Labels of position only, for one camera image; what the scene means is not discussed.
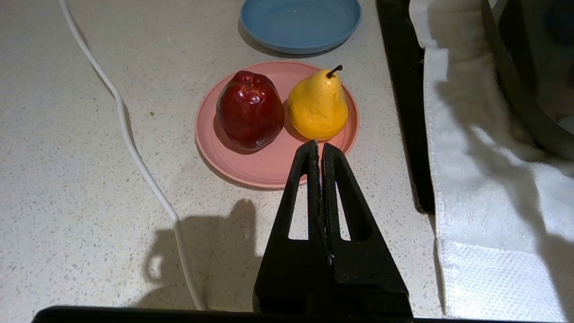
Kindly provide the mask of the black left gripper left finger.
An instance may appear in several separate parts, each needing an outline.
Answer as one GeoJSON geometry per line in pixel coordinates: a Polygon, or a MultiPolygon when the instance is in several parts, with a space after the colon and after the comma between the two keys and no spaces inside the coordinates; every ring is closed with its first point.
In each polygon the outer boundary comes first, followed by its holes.
{"type": "Polygon", "coordinates": [[[253,288],[257,313],[307,314],[328,286],[330,261],[318,162],[316,141],[297,149],[253,288]],[[289,231],[303,175],[307,176],[308,238],[293,240],[289,231]]]}

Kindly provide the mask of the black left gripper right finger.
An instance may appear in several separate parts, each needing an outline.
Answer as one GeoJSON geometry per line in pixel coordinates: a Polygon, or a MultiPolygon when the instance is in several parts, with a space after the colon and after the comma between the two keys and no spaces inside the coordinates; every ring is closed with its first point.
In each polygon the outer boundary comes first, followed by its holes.
{"type": "Polygon", "coordinates": [[[409,292],[346,156],[322,149],[329,272],[338,310],[349,315],[412,317],[409,292]]]}

